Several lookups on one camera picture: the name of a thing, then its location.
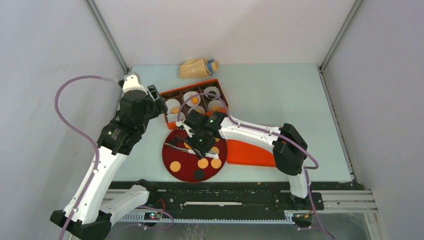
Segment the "orange fish cookie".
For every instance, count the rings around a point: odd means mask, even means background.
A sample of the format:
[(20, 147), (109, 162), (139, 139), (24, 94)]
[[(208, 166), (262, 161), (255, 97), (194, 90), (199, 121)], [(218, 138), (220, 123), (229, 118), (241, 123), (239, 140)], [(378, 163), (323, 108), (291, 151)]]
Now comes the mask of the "orange fish cookie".
[(194, 105), (197, 105), (198, 103), (199, 103), (199, 99), (198, 99), (198, 97), (197, 96), (194, 96), (193, 98), (191, 98), (191, 103), (192, 104), (194, 104)]

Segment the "dark red round plate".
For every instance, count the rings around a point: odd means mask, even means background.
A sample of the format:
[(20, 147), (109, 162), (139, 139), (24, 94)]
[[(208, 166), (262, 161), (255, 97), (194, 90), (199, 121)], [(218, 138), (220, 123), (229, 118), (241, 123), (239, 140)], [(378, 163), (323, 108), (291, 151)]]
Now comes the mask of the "dark red round plate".
[[(166, 137), (164, 143), (189, 149), (189, 146), (184, 143), (186, 137), (187, 133), (184, 130), (174, 129)], [(212, 150), (217, 152), (219, 158), (206, 157), (198, 159), (196, 155), (182, 152), (163, 144), (161, 153), (162, 162), (167, 171), (180, 181), (188, 183), (203, 182), (217, 175), (227, 161), (228, 148), (223, 140), (218, 139)], [(197, 169), (204, 171), (204, 179), (201, 181), (196, 180), (194, 177), (194, 172)]]

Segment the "orange compartment cookie box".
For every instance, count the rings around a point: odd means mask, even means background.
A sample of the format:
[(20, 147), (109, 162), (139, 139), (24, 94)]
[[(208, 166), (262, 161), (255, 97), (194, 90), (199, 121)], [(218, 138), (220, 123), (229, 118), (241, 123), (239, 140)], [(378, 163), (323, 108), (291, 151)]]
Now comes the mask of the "orange compartment cookie box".
[(167, 112), (164, 119), (169, 130), (176, 128), (177, 111), (182, 108), (179, 118), (182, 120), (190, 111), (211, 115), (213, 112), (225, 112), (229, 106), (218, 79), (172, 89), (160, 94), (165, 99)]

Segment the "orange box lid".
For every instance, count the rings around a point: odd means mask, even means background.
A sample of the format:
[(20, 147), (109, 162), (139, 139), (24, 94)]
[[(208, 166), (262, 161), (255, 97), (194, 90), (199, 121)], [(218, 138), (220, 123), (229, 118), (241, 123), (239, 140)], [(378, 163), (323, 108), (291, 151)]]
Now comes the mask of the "orange box lid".
[(238, 140), (227, 140), (226, 160), (233, 165), (276, 167), (274, 155), (271, 152)]

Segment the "metal serving tongs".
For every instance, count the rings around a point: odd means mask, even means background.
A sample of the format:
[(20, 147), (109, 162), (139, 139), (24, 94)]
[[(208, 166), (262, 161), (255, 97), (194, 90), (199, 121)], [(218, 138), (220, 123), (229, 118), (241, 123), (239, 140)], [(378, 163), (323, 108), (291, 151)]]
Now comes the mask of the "metal serving tongs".
[(179, 150), (181, 152), (196, 155), (198, 157), (198, 159), (203, 159), (203, 158), (218, 159), (219, 158), (219, 154), (215, 153), (215, 152), (200, 153), (199, 151), (192, 150), (192, 149), (189, 149), (189, 148), (178, 147), (174, 144), (167, 143), (167, 142), (165, 142), (164, 145), (167, 146), (167, 147), (171, 147), (173, 149)]

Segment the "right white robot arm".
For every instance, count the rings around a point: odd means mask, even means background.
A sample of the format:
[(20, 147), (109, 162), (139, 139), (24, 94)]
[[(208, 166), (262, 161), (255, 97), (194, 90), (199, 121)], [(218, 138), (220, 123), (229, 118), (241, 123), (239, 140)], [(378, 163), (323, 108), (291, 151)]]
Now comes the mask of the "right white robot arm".
[(198, 159), (210, 153), (217, 139), (244, 142), (271, 153), (276, 168), (288, 177), (291, 204), (297, 209), (310, 204), (310, 188), (304, 170), (308, 145), (292, 125), (262, 126), (220, 111), (208, 116), (193, 110), (184, 120), (177, 121), (176, 126), (186, 131), (184, 141)]

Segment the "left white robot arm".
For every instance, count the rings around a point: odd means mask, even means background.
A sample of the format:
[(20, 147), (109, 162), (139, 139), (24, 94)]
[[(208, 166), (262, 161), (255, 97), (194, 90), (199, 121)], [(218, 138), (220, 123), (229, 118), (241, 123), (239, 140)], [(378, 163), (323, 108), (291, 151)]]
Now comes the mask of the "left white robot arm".
[(165, 99), (154, 85), (143, 87), (138, 83), (122, 90), (119, 110), (101, 129), (97, 141), (56, 112), (66, 125), (88, 139), (95, 151), (74, 197), (50, 216), (50, 221), (61, 228), (60, 239), (69, 232), (80, 240), (104, 240), (124, 215), (142, 205), (153, 208), (158, 202), (157, 186), (141, 179), (119, 197), (103, 203), (116, 172), (141, 140), (149, 121), (167, 111)]

